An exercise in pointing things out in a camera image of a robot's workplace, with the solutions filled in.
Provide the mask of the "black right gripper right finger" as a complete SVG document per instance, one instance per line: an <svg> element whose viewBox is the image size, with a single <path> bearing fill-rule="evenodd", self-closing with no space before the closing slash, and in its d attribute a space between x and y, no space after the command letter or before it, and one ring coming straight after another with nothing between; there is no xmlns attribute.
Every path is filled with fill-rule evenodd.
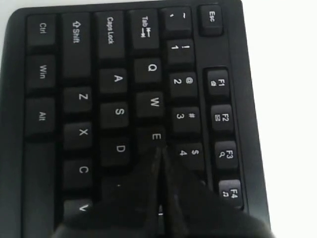
<svg viewBox="0 0 317 238"><path fill-rule="evenodd" d="M161 149L162 208L169 238L272 238L263 221L209 190L182 162Z"/></svg>

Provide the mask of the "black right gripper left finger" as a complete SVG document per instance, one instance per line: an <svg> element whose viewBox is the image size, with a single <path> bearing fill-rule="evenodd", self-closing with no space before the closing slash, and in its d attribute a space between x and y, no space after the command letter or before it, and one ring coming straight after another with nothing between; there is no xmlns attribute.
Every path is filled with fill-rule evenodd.
<svg viewBox="0 0 317 238"><path fill-rule="evenodd" d="M155 238L161 148L149 149L121 186L57 227L54 238Z"/></svg>

